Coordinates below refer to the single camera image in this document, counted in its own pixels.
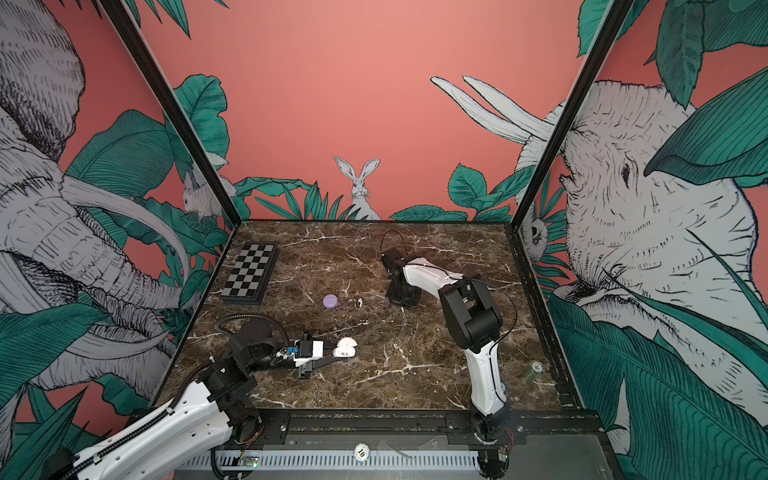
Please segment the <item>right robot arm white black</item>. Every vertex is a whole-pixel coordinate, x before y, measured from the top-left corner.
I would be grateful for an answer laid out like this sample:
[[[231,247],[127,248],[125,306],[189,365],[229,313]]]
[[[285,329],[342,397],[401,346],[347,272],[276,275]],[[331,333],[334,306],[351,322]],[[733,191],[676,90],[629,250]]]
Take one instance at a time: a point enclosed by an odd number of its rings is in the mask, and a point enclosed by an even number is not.
[[[474,433],[484,444],[497,440],[514,415],[499,365],[503,316],[487,282],[397,248],[381,248],[380,260],[390,281],[386,292],[390,303],[413,308],[424,293],[439,301],[446,328],[466,358]]]

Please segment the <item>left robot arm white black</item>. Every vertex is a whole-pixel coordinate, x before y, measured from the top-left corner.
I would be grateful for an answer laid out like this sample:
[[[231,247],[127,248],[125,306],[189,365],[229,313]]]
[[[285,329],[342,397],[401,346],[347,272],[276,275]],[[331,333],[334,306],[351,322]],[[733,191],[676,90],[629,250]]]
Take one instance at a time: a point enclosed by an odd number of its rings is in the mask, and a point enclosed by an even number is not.
[[[215,324],[223,352],[193,369],[175,395],[126,430],[77,453],[62,448],[42,466],[44,479],[160,479],[230,440],[248,447],[266,425],[250,393],[259,370],[294,368],[300,377],[354,357],[350,337],[324,342],[305,332],[291,340],[263,314],[229,315]]]

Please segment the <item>purple earbud charging case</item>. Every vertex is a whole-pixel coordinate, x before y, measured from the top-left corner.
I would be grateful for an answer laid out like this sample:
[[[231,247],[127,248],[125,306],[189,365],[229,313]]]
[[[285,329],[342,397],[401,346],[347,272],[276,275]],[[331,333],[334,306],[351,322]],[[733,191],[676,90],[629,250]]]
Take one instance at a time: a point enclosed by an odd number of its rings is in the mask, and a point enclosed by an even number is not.
[[[326,309],[334,309],[338,306],[339,300],[336,295],[328,294],[323,298],[322,303]]]

